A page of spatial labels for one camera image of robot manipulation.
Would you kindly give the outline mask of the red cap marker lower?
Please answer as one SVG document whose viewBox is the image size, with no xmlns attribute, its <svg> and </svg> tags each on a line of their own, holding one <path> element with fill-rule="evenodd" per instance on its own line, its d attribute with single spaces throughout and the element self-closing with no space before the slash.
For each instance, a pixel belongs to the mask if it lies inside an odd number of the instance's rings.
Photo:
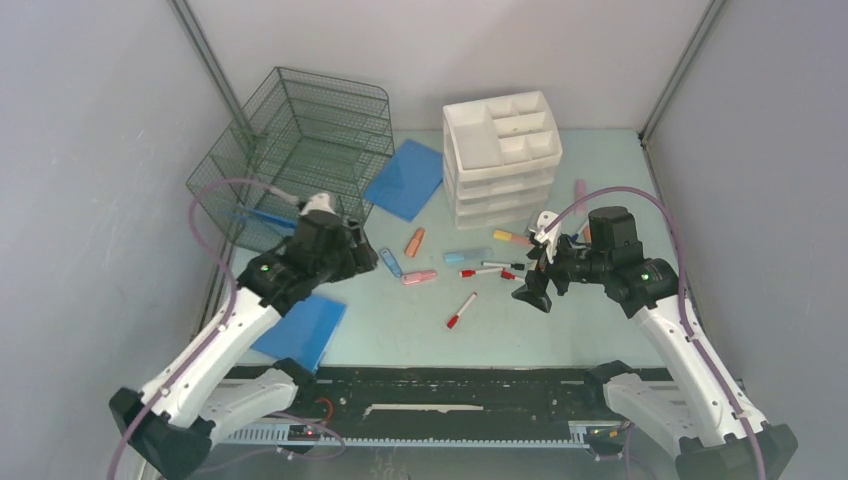
<svg viewBox="0 0 848 480">
<path fill-rule="evenodd" d="M 461 316 L 466 312 L 466 310 L 470 307 L 470 305 L 476 300 L 478 297 L 477 292 L 472 292 L 468 298 L 463 302 L 463 304 L 457 309 L 457 311 L 453 314 L 453 316 L 446 322 L 446 327 L 448 329 L 453 329 L 456 324 L 459 322 Z"/>
</svg>

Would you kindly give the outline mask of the blue folder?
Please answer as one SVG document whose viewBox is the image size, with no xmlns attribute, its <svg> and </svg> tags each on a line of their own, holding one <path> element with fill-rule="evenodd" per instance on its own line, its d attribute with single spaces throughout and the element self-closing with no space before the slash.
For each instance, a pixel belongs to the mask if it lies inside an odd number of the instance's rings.
<svg viewBox="0 0 848 480">
<path fill-rule="evenodd" d="M 230 212 L 232 216 L 241 220 L 252 220 L 259 221 L 263 224 L 269 226 L 280 227 L 283 229 L 295 229 L 297 226 L 296 221 L 292 221 L 286 218 L 282 218 L 279 216 L 275 216 L 266 212 L 257 211 L 254 209 L 245 209 L 245 208 L 233 208 Z"/>
<path fill-rule="evenodd" d="M 344 303 L 312 295 L 262 334 L 251 350 L 275 360 L 291 358 L 315 373 L 346 311 Z"/>
<path fill-rule="evenodd" d="M 441 185 L 443 155 L 414 140 L 404 141 L 365 190 L 365 199 L 412 222 Z"/>
</svg>

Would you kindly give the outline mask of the red cap marker upper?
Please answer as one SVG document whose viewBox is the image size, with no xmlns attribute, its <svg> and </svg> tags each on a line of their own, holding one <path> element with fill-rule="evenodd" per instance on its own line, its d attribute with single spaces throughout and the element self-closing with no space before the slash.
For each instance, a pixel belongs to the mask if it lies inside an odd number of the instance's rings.
<svg viewBox="0 0 848 480">
<path fill-rule="evenodd" d="M 498 274 L 500 275 L 503 272 L 502 267 L 486 267 L 479 269 L 464 269 L 459 271 L 459 276 L 461 278 L 470 278 L 479 275 L 487 275 L 487 274 Z"/>
</svg>

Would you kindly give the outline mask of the yellow pink highlighter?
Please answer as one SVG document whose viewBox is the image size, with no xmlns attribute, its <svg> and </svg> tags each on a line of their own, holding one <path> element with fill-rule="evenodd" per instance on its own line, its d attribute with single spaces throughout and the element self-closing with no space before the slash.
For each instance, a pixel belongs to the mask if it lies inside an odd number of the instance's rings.
<svg viewBox="0 0 848 480">
<path fill-rule="evenodd" d="M 532 241 L 527 236 L 501 229 L 496 229 L 493 232 L 493 238 L 501 242 L 513 243 L 522 246 L 532 245 Z"/>
</svg>

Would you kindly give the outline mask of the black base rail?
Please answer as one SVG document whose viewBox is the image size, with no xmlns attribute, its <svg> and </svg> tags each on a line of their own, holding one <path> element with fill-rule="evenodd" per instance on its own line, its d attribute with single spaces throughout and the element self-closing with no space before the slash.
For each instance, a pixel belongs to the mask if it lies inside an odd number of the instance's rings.
<svg viewBox="0 0 848 480">
<path fill-rule="evenodd" d="M 623 442 L 633 413 L 604 395 L 659 404 L 672 446 L 699 446 L 682 392 L 663 368 L 621 362 L 593 368 L 321 367 L 312 392 L 289 410 L 326 420 L 350 446 L 589 448 Z"/>
</svg>

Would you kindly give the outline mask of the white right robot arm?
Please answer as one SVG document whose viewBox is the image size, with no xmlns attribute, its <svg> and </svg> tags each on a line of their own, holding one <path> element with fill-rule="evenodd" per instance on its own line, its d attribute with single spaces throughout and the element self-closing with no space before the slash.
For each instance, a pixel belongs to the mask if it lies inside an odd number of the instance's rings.
<svg viewBox="0 0 848 480">
<path fill-rule="evenodd" d="M 779 478 L 798 449 L 796 436 L 771 424 L 734 381 L 679 294 L 671 265 L 645 257 L 633 215 L 621 206 L 591 211 L 587 246 L 574 245 L 554 220 L 551 211 L 531 217 L 528 256 L 536 266 L 513 298 L 548 313 L 549 286 L 558 295 L 573 283 L 602 286 L 660 355 L 683 398 L 681 405 L 669 401 L 613 361 L 590 370 L 585 411 L 635 423 L 674 460 L 681 479 Z"/>
</svg>

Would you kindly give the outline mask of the white plastic drawer organizer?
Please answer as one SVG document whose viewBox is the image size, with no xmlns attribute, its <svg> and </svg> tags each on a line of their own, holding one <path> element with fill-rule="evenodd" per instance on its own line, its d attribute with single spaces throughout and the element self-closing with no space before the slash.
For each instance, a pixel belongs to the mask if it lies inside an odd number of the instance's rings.
<svg viewBox="0 0 848 480">
<path fill-rule="evenodd" d="M 443 185 L 459 230 L 523 221 L 549 198 L 563 155 L 540 91 L 443 107 Z"/>
</svg>

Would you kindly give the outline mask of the blue transparent correction tape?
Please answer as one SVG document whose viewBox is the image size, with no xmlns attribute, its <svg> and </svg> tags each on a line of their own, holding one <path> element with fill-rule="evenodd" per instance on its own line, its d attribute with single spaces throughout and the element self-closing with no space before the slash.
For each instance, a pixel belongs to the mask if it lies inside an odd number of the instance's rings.
<svg viewBox="0 0 848 480">
<path fill-rule="evenodd" d="M 379 251 L 379 256 L 394 277 L 401 278 L 403 276 L 402 268 L 400 267 L 395 256 L 388 248 L 382 248 Z"/>
</svg>

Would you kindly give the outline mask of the pink correction tape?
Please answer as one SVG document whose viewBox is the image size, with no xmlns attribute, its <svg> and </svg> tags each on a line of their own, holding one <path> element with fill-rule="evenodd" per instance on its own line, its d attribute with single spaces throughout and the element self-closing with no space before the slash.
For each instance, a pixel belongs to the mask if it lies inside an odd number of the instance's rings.
<svg viewBox="0 0 848 480">
<path fill-rule="evenodd" d="M 415 285 L 434 280 L 438 275 L 436 270 L 419 270 L 403 274 L 400 281 L 403 285 Z"/>
</svg>

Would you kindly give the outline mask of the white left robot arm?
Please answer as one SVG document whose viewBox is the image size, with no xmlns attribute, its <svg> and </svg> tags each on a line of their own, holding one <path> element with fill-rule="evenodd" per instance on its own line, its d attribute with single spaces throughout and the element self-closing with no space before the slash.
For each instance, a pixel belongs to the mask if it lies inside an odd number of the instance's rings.
<svg viewBox="0 0 848 480">
<path fill-rule="evenodd" d="M 214 446 L 271 413 L 304 416 L 316 403 L 314 376 L 292 358 L 228 393 L 215 390 L 265 332 L 324 283 L 378 263 L 361 224 L 313 210 L 284 244 L 251 259 L 225 307 L 140 390 L 117 390 L 108 406 L 122 439 L 166 479 L 187 479 Z"/>
</svg>

